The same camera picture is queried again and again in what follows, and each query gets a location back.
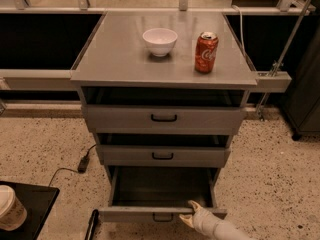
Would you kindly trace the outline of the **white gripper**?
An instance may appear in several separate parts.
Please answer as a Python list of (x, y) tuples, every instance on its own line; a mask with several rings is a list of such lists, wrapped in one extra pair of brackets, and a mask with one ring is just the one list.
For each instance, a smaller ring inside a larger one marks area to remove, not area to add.
[(190, 228), (194, 227), (197, 232), (205, 236), (214, 236), (221, 219), (207, 209), (202, 208), (194, 200), (189, 200), (188, 204), (193, 208), (195, 213), (193, 216), (180, 214), (179, 218), (181, 221)]

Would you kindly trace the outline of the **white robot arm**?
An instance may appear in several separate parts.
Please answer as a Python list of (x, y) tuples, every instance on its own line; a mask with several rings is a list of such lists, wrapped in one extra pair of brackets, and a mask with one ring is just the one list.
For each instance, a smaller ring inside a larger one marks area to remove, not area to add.
[(184, 224), (212, 240), (255, 240), (237, 229), (232, 223), (220, 219), (199, 203), (189, 200), (193, 214), (180, 214)]

